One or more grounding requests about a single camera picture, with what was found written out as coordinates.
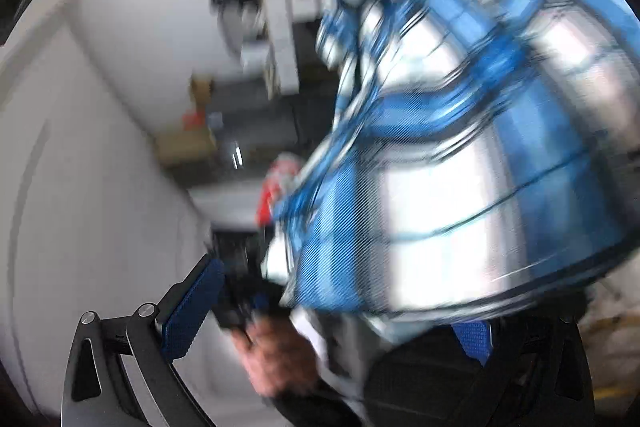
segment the blue textured pad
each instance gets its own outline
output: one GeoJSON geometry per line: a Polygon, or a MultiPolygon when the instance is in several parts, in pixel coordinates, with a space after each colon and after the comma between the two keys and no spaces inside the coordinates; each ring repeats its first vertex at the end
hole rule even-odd
{"type": "Polygon", "coordinates": [[[162,355],[167,362],[187,354],[204,318],[218,302],[225,282],[224,266],[213,259],[202,271],[193,286],[162,325],[162,355]]]}
{"type": "Polygon", "coordinates": [[[489,324],[485,321],[465,322],[453,324],[451,327],[465,353],[484,365],[493,349],[489,324]]]}

